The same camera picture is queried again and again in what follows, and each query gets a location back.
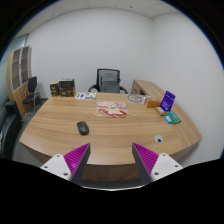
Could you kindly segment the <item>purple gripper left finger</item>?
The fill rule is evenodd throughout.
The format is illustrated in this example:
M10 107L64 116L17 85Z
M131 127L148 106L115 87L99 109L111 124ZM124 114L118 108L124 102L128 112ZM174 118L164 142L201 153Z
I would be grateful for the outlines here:
M41 168L65 180L80 184L90 153L90 144L87 143L65 155L54 155Z

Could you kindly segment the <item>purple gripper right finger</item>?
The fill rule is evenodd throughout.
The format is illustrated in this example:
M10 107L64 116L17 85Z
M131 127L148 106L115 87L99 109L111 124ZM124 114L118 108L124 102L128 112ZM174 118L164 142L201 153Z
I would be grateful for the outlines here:
M132 144L132 154L144 184L149 184L182 169L182 166L167 153L157 154L137 143Z

